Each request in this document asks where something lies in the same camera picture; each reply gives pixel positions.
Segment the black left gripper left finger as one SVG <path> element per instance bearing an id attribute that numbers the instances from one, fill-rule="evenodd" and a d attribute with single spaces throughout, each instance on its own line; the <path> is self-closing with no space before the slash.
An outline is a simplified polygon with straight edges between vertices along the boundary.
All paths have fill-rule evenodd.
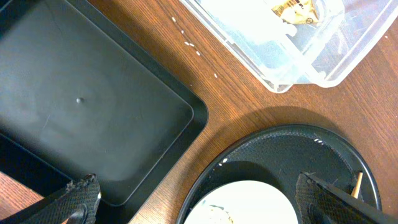
<path id="1" fill-rule="evenodd" d="M 94 174 L 70 181 L 64 188 L 3 219 L 2 223 L 94 223 L 101 201 Z"/>

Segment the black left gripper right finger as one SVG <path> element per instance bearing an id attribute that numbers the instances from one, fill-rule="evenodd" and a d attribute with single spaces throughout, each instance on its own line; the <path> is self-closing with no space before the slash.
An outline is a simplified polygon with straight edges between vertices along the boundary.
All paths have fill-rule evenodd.
<path id="1" fill-rule="evenodd" d="M 300 173 L 295 199 L 302 223 L 397 224 L 397 219 L 306 172 Z"/>

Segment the white tissue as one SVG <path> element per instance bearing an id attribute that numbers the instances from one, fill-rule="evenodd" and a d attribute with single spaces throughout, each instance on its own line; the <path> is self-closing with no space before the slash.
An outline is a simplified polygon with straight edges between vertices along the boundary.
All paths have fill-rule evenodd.
<path id="1" fill-rule="evenodd" d="M 297 28 L 284 22 L 263 0 L 202 0 L 200 6 L 224 31 L 239 32 L 256 44 L 295 36 Z"/>

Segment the gold coffee sachet wrapper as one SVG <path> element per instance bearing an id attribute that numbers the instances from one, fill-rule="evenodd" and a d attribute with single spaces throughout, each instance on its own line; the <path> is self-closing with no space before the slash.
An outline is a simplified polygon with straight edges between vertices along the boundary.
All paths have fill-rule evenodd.
<path id="1" fill-rule="evenodd" d="M 289 24 L 314 24 L 319 22 L 312 0 L 280 0 L 271 4 L 271 10 Z"/>

